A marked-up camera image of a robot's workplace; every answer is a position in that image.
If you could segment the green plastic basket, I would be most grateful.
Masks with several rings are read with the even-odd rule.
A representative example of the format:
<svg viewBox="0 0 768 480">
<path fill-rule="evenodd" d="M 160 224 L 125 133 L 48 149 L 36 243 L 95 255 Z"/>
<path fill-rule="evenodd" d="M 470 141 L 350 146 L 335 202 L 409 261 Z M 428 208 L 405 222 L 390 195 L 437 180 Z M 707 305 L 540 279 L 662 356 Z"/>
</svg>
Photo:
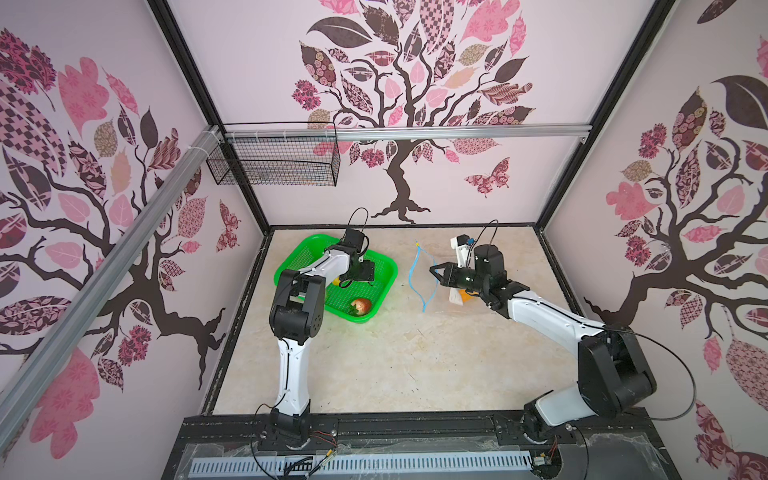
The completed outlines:
<svg viewBox="0 0 768 480">
<path fill-rule="evenodd" d="M 305 238 L 277 268 L 273 276 L 274 284 L 278 283 L 285 269 L 300 270 L 315 263 L 323 256 L 325 249 L 337 241 L 338 238 L 325 234 Z M 378 313 L 398 275 L 396 262 L 386 255 L 369 250 L 364 259 L 374 263 L 373 281 L 353 282 L 346 288 L 331 284 L 325 296 L 326 312 L 358 324 L 371 320 Z M 353 312 L 352 302 L 358 299 L 371 303 L 367 313 Z"/>
</svg>

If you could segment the clear zip top bag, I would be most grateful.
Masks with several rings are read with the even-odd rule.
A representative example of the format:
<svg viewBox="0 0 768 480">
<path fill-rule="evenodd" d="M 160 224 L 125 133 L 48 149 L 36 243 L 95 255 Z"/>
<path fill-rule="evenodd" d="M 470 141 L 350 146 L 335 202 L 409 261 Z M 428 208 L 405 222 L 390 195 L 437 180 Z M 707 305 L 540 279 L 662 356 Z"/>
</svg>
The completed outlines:
<svg viewBox="0 0 768 480">
<path fill-rule="evenodd" d="M 444 287 L 431 273 L 430 268 L 437 266 L 435 257 L 420 242 L 415 243 L 415 255 L 407 271 L 407 285 L 416 295 L 420 303 L 420 310 L 426 313 L 431 303 Z M 451 304 L 463 306 L 473 297 L 466 289 L 450 287 L 447 299 Z"/>
</svg>

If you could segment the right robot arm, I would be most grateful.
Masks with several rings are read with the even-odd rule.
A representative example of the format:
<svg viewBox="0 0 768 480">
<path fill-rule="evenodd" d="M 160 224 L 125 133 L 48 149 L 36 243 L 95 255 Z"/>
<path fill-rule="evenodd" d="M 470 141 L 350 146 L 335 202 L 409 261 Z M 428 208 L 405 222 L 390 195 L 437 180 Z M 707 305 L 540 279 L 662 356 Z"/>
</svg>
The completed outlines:
<svg viewBox="0 0 768 480">
<path fill-rule="evenodd" d="M 455 261 L 429 268 L 439 285 L 481 299 L 489 310 L 537 331 L 577 362 L 574 384 L 524 406 L 521 428 L 530 442 L 543 444 L 556 428 L 581 419 L 615 419 L 656 393 L 641 346 L 645 335 L 576 315 L 508 278 L 503 253 L 492 244 L 460 235 L 451 247 Z"/>
</svg>

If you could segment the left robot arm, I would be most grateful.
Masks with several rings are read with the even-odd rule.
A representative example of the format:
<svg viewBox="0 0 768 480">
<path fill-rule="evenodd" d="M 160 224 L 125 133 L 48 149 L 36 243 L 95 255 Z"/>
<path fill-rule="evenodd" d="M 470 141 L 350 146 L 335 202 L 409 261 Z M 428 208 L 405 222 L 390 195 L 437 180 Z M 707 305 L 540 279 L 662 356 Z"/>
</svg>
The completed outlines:
<svg viewBox="0 0 768 480">
<path fill-rule="evenodd" d="M 324 318 L 327 287 L 369 282 L 375 265 L 365 258 L 367 235 L 348 228 L 322 256 L 300 269 L 280 273 L 268 321 L 279 348 L 278 393 L 269 412 L 270 429 L 305 445 L 310 437 L 311 399 L 308 385 L 310 346 Z"/>
</svg>

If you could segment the horizontal aluminium rail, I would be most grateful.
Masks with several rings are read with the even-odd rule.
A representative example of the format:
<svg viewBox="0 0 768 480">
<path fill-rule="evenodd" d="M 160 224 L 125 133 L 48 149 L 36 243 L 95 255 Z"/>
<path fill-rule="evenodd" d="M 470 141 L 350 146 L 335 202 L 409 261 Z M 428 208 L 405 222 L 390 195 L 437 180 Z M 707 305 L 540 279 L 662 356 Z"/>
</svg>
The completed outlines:
<svg viewBox="0 0 768 480">
<path fill-rule="evenodd" d="M 520 125 L 471 125 L 459 127 L 376 127 L 340 129 L 335 125 L 330 128 L 276 128 L 256 129 L 256 124 L 248 124 L 250 130 L 234 130 L 234 125 L 227 127 L 228 139 L 278 139 L 278 140 L 314 140 L 324 141 L 379 141 L 379 140 L 437 140 L 461 138 L 533 138 L 533 137 L 576 137 L 586 138 L 592 130 L 588 124 L 520 124 Z"/>
</svg>

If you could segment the left diagonal aluminium rail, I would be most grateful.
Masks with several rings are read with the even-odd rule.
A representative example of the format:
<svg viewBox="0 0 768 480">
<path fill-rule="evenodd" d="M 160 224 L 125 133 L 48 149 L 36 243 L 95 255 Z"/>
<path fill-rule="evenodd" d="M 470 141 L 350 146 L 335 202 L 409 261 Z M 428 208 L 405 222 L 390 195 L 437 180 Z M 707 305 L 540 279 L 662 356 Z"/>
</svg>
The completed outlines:
<svg viewBox="0 0 768 480">
<path fill-rule="evenodd" d="M 164 185 L 141 210 L 105 262 L 77 293 L 40 345 L 1 392 L 1 446 L 14 438 L 40 397 L 63 368 L 88 327 L 127 274 L 143 247 L 169 213 L 188 181 L 222 139 L 221 128 L 209 125 L 193 141 L 181 164 L 166 177 Z"/>
</svg>

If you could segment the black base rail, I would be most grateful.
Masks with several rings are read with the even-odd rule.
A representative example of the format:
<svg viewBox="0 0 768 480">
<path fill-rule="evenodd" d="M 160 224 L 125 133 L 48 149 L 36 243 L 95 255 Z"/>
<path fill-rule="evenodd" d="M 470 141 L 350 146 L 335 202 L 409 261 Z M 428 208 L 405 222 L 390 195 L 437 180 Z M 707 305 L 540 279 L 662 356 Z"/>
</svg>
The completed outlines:
<svg viewBox="0 0 768 480">
<path fill-rule="evenodd" d="M 528 441 L 517 410 L 332 413 L 310 417 L 308 443 L 278 436 L 264 414 L 189 417 L 164 467 L 165 479 L 189 479 L 196 458 L 332 454 L 527 451 L 530 471 L 422 473 L 319 479 L 678 479 L 653 424 L 641 414 L 596 417 Z"/>
</svg>

